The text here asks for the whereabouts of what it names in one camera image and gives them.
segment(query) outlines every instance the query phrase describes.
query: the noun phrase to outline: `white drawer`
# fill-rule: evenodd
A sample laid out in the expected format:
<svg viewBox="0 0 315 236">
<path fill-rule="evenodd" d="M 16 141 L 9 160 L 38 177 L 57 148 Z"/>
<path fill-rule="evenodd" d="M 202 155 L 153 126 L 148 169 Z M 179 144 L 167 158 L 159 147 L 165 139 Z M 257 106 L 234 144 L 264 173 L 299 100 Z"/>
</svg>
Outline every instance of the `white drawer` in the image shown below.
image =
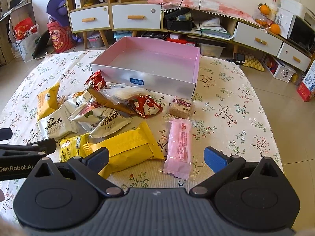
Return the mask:
<svg viewBox="0 0 315 236">
<path fill-rule="evenodd" d="M 278 54 L 282 44 L 280 39 L 271 34 L 264 33 L 257 28 L 240 22 L 234 32 L 234 41 L 243 43 L 273 56 Z"/>
<path fill-rule="evenodd" d="M 299 52 L 297 49 L 293 48 L 287 43 L 283 43 L 277 57 L 290 65 L 293 65 L 303 72 L 308 68 L 311 59 L 305 56 L 303 53 Z"/>
<path fill-rule="evenodd" d="M 112 6 L 114 29 L 160 29 L 161 8 L 159 4 L 114 5 Z"/>
<path fill-rule="evenodd" d="M 71 12 L 70 19 L 74 32 L 109 28 L 108 6 Z"/>
</svg>

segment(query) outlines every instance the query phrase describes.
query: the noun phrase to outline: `tiled floor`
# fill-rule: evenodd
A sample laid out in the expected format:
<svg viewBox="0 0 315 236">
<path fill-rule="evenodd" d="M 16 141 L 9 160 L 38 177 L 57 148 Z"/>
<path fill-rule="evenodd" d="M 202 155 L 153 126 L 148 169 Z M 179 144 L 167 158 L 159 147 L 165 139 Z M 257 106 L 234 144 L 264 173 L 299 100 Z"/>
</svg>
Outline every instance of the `tiled floor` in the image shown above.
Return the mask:
<svg viewBox="0 0 315 236">
<path fill-rule="evenodd" d="M 75 51 L 79 50 L 83 50 L 82 45 L 75 48 Z M 0 68 L 1 111 L 23 79 L 40 62 L 10 63 Z M 268 71 L 259 72 L 247 67 L 242 70 L 264 108 L 285 174 L 300 198 L 300 213 L 293 228 L 315 227 L 315 100 L 303 102 L 294 84 L 274 79 Z"/>
</svg>

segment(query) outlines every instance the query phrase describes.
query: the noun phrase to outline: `floral tablecloth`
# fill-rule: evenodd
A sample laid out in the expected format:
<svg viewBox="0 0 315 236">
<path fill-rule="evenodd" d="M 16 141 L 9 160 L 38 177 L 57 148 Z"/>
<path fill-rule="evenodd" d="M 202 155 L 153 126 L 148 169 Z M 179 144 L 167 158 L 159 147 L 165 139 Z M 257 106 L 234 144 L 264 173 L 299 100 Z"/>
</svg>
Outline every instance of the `floral tablecloth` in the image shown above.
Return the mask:
<svg viewBox="0 0 315 236">
<path fill-rule="evenodd" d="M 10 127 L 12 139 L 2 143 L 25 145 L 40 140 L 35 129 L 37 120 L 37 94 L 60 81 L 58 98 L 82 91 L 84 82 L 91 75 L 91 63 L 103 51 L 83 51 L 47 55 L 26 77 L 0 115 L 0 127 Z M 171 96 L 154 93 L 154 98 L 164 111 L 147 119 L 157 144 L 166 156 L 168 130 L 166 113 Z M 242 70 L 227 61 L 201 57 L 199 77 L 193 96 L 193 170 L 195 180 L 182 180 L 162 174 L 162 161 L 148 160 L 139 165 L 113 173 L 108 180 L 128 187 L 184 187 L 191 189 L 213 174 L 204 163 L 206 146 L 213 146 L 224 154 L 238 154 L 247 161 L 259 161 L 263 156 L 272 157 L 282 169 L 281 159 L 269 122 L 257 95 Z M 143 119 L 133 117 L 132 122 L 118 133 L 135 129 Z M 50 155 L 57 162 L 59 147 Z M 17 222 L 12 203 L 24 179 L 0 182 L 5 200 L 0 203 L 0 215 Z"/>
</svg>

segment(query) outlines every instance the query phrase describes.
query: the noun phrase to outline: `open gift box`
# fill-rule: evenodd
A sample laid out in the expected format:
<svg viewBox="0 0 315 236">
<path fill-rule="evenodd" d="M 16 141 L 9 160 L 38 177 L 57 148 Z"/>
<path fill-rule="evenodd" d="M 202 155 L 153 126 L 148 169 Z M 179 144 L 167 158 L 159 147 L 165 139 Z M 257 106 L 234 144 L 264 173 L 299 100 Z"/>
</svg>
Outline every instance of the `open gift box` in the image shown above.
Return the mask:
<svg viewBox="0 0 315 236">
<path fill-rule="evenodd" d="M 191 99 L 197 84 L 200 49 L 157 39 L 124 37 L 91 64 L 106 82 Z"/>
</svg>

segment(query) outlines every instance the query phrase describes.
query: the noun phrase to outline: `pink snack package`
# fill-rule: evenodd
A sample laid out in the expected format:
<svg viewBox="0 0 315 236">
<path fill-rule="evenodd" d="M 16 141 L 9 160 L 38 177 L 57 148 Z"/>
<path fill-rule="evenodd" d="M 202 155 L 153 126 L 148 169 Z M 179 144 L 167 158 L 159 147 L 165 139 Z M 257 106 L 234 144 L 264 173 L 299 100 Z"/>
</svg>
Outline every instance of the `pink snack package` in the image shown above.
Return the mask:
<svg viewBox="0 0 315 236">
<path fill-rule="evenodd" d="M 188 179 L 192 168 L 192 121 L 170 119 L 169 148 L 163 172 Z"/>
</svg>

